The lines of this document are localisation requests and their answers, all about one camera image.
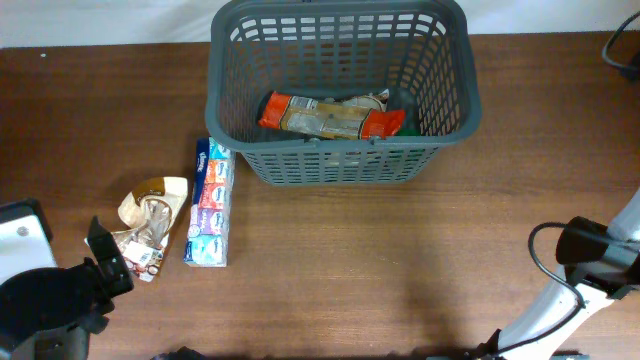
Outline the beige clear snack bag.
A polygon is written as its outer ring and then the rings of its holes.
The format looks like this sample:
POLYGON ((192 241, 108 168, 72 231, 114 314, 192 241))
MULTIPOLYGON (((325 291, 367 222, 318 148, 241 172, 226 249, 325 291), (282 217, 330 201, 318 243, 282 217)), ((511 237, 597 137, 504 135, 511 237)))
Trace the beige clear snack bag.
POLYGON ((119 270, 97 273, 107 284, 127 287, 132 278, 150 283, 164 262, 169 237, 186 202, 188 180, 184 177, 154 177, 134 187, 121 201, 117 213, 124 230, 108 230, 120 251, 119 270))

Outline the multicolour tissue pack bundle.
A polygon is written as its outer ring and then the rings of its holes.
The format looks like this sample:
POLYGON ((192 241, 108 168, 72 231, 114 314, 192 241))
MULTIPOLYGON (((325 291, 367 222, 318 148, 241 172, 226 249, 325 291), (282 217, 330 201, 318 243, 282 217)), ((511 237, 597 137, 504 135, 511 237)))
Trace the multicolour tissue pack bundle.
POLYGON ((226 267, 235 153, 209 137, 198 140, 196 155, 183 261, 192 267, 226 267))

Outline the orange-ended pasta packet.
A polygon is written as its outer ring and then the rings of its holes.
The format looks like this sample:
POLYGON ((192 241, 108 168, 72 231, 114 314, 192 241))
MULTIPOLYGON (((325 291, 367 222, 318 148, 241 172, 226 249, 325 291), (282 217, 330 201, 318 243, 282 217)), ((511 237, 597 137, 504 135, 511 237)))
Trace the orange-ended pasta packet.
POLYGON ((342 105, 344 100, 315 99, 272 92, 259 110, 257 124, 333 140, 385 139, 403 127, 406 111, 386 112, 342 105))

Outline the beige white rice bag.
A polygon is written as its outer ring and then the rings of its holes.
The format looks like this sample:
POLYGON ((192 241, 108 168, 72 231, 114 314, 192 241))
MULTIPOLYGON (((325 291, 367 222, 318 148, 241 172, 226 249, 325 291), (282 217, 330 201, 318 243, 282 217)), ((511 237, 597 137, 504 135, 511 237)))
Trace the beige white rice bag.
POLYGON ((342 102, 344 106, 361 107, 373 109, 376 111, 386 112, 387 102, 390 97, 390 91, 385 89, 380 93, 369 93, 368 95, 361 95, 349 98, 342 102))

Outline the green-lidded seasoning jar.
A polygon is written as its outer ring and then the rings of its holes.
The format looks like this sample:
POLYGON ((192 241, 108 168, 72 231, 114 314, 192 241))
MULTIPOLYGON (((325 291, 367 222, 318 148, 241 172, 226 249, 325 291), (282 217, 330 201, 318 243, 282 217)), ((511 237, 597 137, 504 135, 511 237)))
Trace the green-lidded seasoning jar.
POLYGON ((396 133, 397 136, 416 137, 421 136, 421 132, 415 128, 403 128, 396 133))

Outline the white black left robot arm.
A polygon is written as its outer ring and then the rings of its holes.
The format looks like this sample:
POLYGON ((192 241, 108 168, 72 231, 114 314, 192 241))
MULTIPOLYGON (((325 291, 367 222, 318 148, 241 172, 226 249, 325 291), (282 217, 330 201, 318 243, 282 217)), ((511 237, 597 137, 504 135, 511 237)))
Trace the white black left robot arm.
POLYGON ((1 357, 86 359, 90 337, 104 331, 113 299, 134 285, 116 242, 91 220, 93 253, 70 268, 56 264, 40 203, 1 207, 1 357))

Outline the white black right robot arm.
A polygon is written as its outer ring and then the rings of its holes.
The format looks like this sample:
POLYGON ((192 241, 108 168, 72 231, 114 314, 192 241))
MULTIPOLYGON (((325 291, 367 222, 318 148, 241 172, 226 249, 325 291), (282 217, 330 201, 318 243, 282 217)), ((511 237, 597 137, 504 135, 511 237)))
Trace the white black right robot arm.
POLYGON ((557 350, 584 322, 639 289, 639 195, 608 225, 581 216, 541 223, 527 247, 549 283, 524 313, 479 347, 476 359, 559 359, 557 350), (560 232, 554 271, 535 249, 539 233, 551 229, 560 232))

